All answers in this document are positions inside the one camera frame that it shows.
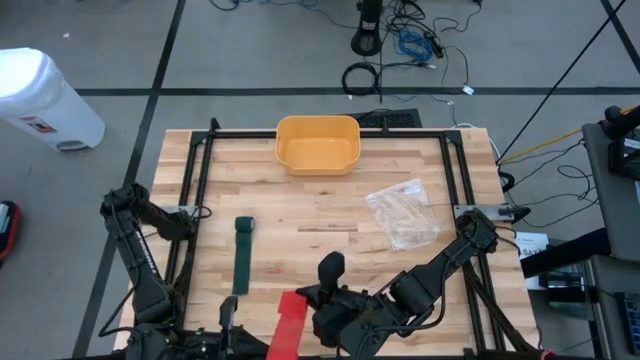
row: butcher block tabletop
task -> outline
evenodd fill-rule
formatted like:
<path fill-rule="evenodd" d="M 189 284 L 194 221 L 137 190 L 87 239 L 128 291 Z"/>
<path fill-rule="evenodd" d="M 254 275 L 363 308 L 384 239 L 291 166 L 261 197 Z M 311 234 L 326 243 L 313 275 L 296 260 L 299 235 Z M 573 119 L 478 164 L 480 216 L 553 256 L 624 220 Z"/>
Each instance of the butcher block tabletop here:
<path fill-rule="evenodd" d="M 487 131 L 464 129 L 461 132 L 476 203 L 504 203 Z M 159 206 L 178 203 L 191 134 L 191 130 L 168 130 L 165 134 L 151 189 L 151 201 Z M 186 329 L 220 330 L 219 306 L 231 294 L 233 284 L 237 216 L 253 216 L 256 225 L 250 290 L 248 295 L 240 297 L 235 324 L 243 324 L 267 344 L 280 317 L 277 309 L 282 292 L 318 283 L 318 263 L 330 252 L 340 251 L 345 256 L 346 271 L 340 284 L 375 292 L 398 272 L 428 263 L 455 238 L 437 139 L 364 138 L 355 170 L 341 177 L 289 176 L 275 158 L 274 147 L 275 139 L 215 139 L 213 142 L 204 197 L 204 205 L 212 210 L 212 216 L 200 223 Z M 452 145 L 450 153 L 458 197 L 464 199 Z M 194 203 L 200 159 L 198 155 L 189 204 Z M 413 179 L 422 181 L 441 233 L 429 245 L 393 251 L 365 196 Z M 498 229 L 498 233 L 513 239 L 510 231 Z M 157 235 L 147 241 L 163 274 L 170 243 Z M 538 333 L 517 250 L 500 242 L 488 260 L 498 304 L 529 343 L 535 345 Z M 460 355 L 465 347 L 475 349 L 462 270 L 447 280 L 446 287 L 446 315 L 440 325 L 417 331 L 405 339 L 391 336 L 378 354 Z M 487 346 L 492 348 L 488 313 L 479 302 Z M 428 321 L 433 321 L 439 311 L 440 301 Z M 312 315 L 309 309 L 300 355 L 335 355 L 335 349 L 323 347 L 313 335 Z M 127 305 L 121 326 L 132 323 L 133 311 Z M 119 334 L 116 348 L 124 347 L 127 337 L 126 332 Z"/>

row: cable bundle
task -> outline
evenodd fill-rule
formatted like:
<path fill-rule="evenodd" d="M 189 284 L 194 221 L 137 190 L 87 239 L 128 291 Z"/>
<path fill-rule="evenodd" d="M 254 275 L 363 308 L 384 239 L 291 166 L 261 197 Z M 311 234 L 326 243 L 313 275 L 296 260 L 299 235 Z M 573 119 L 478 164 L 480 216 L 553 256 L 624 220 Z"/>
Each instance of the cable bundle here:
<path fill-rule="evenodd" d="M 433 56 L 431 41 L 415 31 L 402 31 L 398 37 L 398 53 L 411 56 L 416 62 L 426 64 Z"/>

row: orange plastic container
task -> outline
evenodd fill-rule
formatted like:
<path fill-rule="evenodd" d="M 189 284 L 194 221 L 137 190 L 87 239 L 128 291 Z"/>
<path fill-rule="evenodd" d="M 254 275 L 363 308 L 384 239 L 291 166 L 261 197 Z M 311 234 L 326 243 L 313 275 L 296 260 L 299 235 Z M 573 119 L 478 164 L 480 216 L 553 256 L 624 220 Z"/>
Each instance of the orange plastic container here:
<path fill-rule="evenodd" d="M 276 157 L 291 175 L 349 174 L 360 157 L 360 125 L 349 116 L 287 116 L 278 124 Z"/>

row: metal clamp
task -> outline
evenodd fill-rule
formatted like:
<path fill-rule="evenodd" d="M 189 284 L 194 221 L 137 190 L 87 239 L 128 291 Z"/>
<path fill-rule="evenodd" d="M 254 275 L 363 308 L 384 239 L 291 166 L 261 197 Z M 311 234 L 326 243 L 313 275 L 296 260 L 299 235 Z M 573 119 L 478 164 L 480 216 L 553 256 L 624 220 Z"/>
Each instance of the metal clamp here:
<path fill-rule="evenodd" d="M 509 204 L 503 205 L 454 205 L 453 213 L 456 218 L 466 211 L 478 209 L 491 221 L 504 221 L 515 224 L 525 216 L 529 215 L 531 209 L 528 207 L 517 207 Z"/>

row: green strap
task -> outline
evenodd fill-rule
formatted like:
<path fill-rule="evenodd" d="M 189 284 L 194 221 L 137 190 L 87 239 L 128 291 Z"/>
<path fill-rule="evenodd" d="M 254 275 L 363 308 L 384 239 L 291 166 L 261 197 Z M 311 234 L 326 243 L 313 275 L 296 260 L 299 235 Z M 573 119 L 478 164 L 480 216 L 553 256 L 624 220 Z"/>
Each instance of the green strap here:
<path fill-rule="evenodd" d="M 251 273 L 251 233 L 255 221 L 251 216 L 236 218 L 236 259 L 233 270 L 233 295 L 249 293 Z"/>

